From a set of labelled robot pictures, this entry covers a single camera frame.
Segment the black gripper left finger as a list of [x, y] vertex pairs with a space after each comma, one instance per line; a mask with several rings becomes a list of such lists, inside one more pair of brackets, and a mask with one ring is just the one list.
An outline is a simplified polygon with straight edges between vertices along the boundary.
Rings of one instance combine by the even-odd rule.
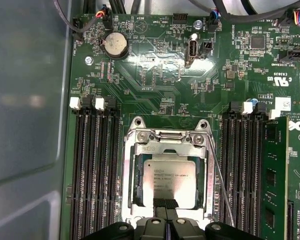
[[85, 237], [84, 240], [165, 240], [167, 221], [162, 218], [166, 212], [166, 201], [153, 199], [153, 211], [160, 210], [159, 216], [142, 218], [136, 227], [127, 222], [116, 222]]

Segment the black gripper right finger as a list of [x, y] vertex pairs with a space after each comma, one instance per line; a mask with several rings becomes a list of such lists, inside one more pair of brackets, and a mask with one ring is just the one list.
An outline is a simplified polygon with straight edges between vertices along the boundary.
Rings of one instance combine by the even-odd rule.
[[197, 222], [190, 218], [180, 218], [179, 207], [175, 199], [166, 200], [167, 222], [170, 225], [173, 240], [259, 240], [260, 238], [238, 228], [213, 221], [201, 229]]

